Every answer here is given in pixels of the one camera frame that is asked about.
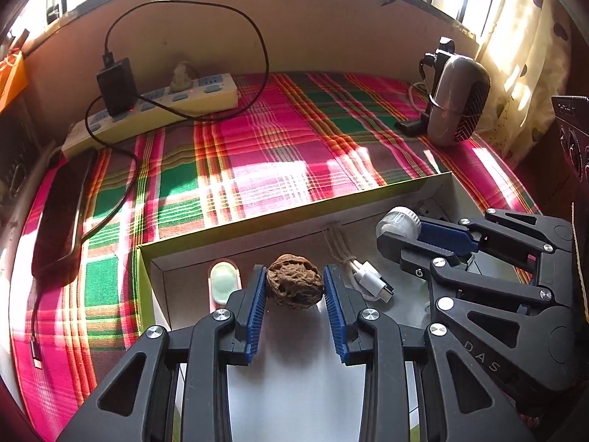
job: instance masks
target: polka dot curtain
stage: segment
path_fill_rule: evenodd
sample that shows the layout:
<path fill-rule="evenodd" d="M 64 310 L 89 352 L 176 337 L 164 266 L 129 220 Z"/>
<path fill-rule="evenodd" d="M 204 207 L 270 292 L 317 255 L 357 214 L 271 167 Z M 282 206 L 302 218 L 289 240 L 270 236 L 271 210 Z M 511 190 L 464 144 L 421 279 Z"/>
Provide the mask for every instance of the polka dot curtain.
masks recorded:
<path fill-rule="evenodd" d="M 554 120 L 550 97 L 565 89 L 570 19 L 557 0 L 501 0 L 476 59 L 491 93 L 476 128 L 512 167 Z"/>

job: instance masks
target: walnut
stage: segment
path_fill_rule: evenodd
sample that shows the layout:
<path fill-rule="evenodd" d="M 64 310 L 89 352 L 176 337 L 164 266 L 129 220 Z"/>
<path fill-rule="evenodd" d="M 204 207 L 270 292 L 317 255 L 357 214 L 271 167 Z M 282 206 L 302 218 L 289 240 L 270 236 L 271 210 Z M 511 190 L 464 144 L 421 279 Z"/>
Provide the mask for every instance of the walnut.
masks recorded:
<path fill-rule="evenodd" d="M 323 297 L 321 274 L 304 257 L 282 255 L 270 265 L 266 279 L 268 298 L 290 309 L 307 309 Z"/>

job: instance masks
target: charger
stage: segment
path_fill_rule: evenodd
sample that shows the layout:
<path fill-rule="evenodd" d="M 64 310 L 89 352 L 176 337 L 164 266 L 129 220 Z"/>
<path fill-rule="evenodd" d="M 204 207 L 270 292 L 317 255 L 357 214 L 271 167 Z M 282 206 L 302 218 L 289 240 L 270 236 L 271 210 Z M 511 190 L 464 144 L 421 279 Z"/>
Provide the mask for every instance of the charger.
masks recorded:
<path fill-rule="evenodd" d="M 108 114 L 114 117 L 135 106 L 137 87 L 129 58 L 115 62 L 109 52 L 102 59 L 104 69 L 96 75 L 96 80 Z"/>

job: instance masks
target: plaid tablecloth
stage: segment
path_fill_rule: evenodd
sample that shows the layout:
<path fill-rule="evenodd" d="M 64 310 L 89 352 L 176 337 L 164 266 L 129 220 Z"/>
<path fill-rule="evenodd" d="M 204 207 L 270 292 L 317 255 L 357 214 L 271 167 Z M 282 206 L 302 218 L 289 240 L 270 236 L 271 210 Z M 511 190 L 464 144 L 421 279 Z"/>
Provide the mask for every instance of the plaid tablecloth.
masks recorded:
<path fill-rule="evenodd" d="M 236 80 L 241 104 L 260 82 L 257 75 Z M 20 388 L 39 434 L 54 441 L 145 329 L 132 250 L 140 243 L 448 170 L 481 209 L 537 212 L 512 172 L 478 137 L 441 150 L 426 138 L 396 131 L 397 120 L 417 117 L 407 89 L 372 76 L 274 74 L 242 116 L 178 123 L 127 141 L 142 160 L 137 189 L 84 245 L 78 278 L 43 292 L 38 370 L 29 347 L 35 295 L 30 267 L 55 175 L 49 171 L 19 244 L 10 305 Z M 130 180 L 129 160 L 102 150 L 86 230 L 115 206 Z"/>

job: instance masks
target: open cardboard box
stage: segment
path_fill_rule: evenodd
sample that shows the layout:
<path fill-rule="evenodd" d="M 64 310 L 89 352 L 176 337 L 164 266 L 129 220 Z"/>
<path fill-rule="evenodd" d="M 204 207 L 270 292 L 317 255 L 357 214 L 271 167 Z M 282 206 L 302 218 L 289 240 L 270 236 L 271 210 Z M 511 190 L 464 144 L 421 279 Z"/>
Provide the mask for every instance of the open cardboard box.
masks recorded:
<path fill-rule="evenodd" d="M 425 281 L 403 273 L 376 249 L 376 224 L 394 206 L 453 222 L 481 216 L 454 175 L 445 173 L 139 246 L 142 326 L 157 322 L 178 329 L 207 315 L 207 270 L 220 258 L 238 265 L 243 286 L 255 264 L 269 266 L 285 253 L 307 257 L 322 272 L 325 265 L 337 263 L 322 231 L 339 224 L 352 254 L 360 262 L 370 261 L 395 289 L 388 303 L 369 302 L 369 306 L 397 323 L 425 328 L 429 323 Z M 476 255 L 470 270 L 518 280 L 512 266 L 483 253 Z M 411 363 L 406 365 L 410 426 L 416 427 L 415 378 Z M 341 364 L 325 300 L 305 311 L 269 302 L 258 354 L 248 367 L 228 367 L 228 386 L 235 442 L 358 439 L 364 367 Z M 179 408 L 182 391 L 179 380 Z"/>

